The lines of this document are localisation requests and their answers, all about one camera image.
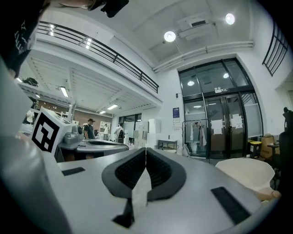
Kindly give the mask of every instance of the white ceiling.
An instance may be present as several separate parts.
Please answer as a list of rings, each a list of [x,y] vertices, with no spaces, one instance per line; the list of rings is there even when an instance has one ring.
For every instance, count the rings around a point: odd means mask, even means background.
[[[76,68],[57,64],[54,61],[28,56],[20,71],[20,79],[35,78],[39,87],[29,89],[29,85],[22,87],[29,94],[39,94],[41,99],[51,97],[52,103],[64,98],[61,86],[67,90],[69,98],[76,101],[76,108],[82,111],[99,113],[106,111],[105,115],[118,114],[145,106],[153,107],[146,98],[139,97],[135,92],[126,91],[118,83],[100,77],[98,74],[90,75]],[[56,104],[69,105],[70,101]],[[113,104],[118,107],[107,110]]]
[[[83,9],[71,11],[89,16],[98,21],[99,25],[110,28],[116,37],[124,38],[130,47],[135,45],[141,52],[147,50],[154,65],[180,55],[175,43],[163,43],[163,36],[167,31],[179,35],[183,26],[178,21],[189,16],[200,14],[209,24],[205,27],[210,29],[206,35],[198,34],[191,40],[177,36],[176,43],[181,53],[215,44],[248,41],[250,38],[249,0],[130,0],[111,19],[99,12],[99,9],[91,12]],[[235,15],[233,25],[225,22],[227,13]]]

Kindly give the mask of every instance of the man in black shirt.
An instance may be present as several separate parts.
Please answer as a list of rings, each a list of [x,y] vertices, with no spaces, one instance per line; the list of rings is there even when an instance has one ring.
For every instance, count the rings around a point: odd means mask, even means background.
[[[35,0],[35,1],[3,1],[1,2],[2,41],[0,54],[14,78],[19,76],[21,64],[32,50],[36,41],[38,23],[45,10],[50,6],[82,7],[88,11],[104,5],[107,0]],[[108,17],[113,17],[128,0],[112,0],[102,8]]]
[[[84,126],[84,137],[86,139],[95,139],[95,135],[93,133],[93,122],[95,122],[93,119],[89,119],[87,121],[87,124]]]

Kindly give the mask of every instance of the black railing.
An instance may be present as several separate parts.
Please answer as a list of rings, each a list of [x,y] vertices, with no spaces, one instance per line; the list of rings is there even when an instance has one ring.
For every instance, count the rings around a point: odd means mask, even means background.
[[[97,41],[96,39],[93,39],[88,35],[78,32],[74,29],[45,21],[40,22],[37,32],[44,35],[54,36],[55,38],[68,41],[75,45],[79,45],[97,55],[102,56],[103,58],[111,61],[117,66],[125,69],[135,78],[137,78],[153,91],[158,93],[159,85],[155,81],[153,81],[147,74],[145,74],[142,70],[140,70],[124,56],[114,51],[107,45]]]
[[[262,62],[262,64],[264,64],[269,70],[271,76],[274,75],[282,63],[289,46],[284,34],[281,32],[276,22],[274,22],[273,27],[271,43],[266,53],[265,59]]]

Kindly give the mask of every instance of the glass door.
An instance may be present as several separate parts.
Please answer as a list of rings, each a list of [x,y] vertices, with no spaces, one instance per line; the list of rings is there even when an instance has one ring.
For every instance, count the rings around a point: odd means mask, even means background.
[[[210,158],[227,158],[227,114],[222,97],[206,99],[207,119],[210,133]]]
[[[244,112],[239,95],[229,95],[224,98],[228,106],[230,158],[239,158],[243,156],[245,143]]]
[[[245,146],[244,112],[239,95],[206,99],[210,158],[242,157]]]

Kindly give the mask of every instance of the white chair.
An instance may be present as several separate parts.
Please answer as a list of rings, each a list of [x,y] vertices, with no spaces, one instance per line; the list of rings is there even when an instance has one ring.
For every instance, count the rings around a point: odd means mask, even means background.
[[[273,191],[270,181],[275,172],[263,161],[248,158],[227,159],[218,162],[216,167],[254,191],[266,191],[266,193]]]

